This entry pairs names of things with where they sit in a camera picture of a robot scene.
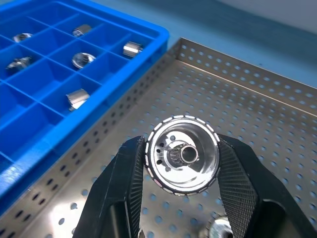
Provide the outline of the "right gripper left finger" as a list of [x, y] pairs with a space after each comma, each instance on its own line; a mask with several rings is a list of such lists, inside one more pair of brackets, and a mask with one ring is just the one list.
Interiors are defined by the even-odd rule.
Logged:
[[93, 183], [73, 238], [138, 238], [145, 139], [124, 142]]

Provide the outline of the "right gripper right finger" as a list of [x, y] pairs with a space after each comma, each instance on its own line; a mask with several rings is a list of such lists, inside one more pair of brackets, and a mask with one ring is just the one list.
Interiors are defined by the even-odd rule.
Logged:
[[287, 188], [249, 145], [221, 137], [219, 154], [220, 196], [234, 238], [317, 238]]

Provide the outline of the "blue compartment tray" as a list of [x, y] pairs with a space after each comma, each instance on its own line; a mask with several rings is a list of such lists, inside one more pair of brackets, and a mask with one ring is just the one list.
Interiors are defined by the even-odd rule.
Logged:
[[[74, 37], [72, 30], [92, 30]], [[12, 37], [31, 33], [16, 43]], [[169, 32], [90, 0], [15, 0], [0, 5], [0, 216], [166, 51]], [[127, 42], [142, 45], [135, 57]], [[76, 68], [76, 53], [96, 59]], [[32, 57], [22, 71], [5, 68]], [[90, 98], [70, 111], [67, 94]]]

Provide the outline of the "perforated metal tray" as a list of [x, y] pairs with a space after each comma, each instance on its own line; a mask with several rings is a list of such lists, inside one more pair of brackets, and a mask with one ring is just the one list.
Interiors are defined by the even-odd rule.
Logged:
[[72, 238], [120, 145], [178, 115], [251, 146], [317, 229], [317, 89], [180, 39], [0, 218], [0, 238]]

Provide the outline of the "metal nut in blue tray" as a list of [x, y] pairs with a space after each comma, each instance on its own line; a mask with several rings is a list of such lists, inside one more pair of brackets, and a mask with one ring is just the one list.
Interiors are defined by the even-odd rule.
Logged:
[[123, 54], [129, 57], [135, 57], [137, 54], [143, 51], [142, 45], [135, 42], [127, 42], [123, 46]]

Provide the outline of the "blue plastic table cover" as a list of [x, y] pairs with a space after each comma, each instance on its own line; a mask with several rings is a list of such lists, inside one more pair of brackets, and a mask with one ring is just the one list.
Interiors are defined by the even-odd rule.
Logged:
[[215, 0], [91, 0], [317, 88], [317, 35]]

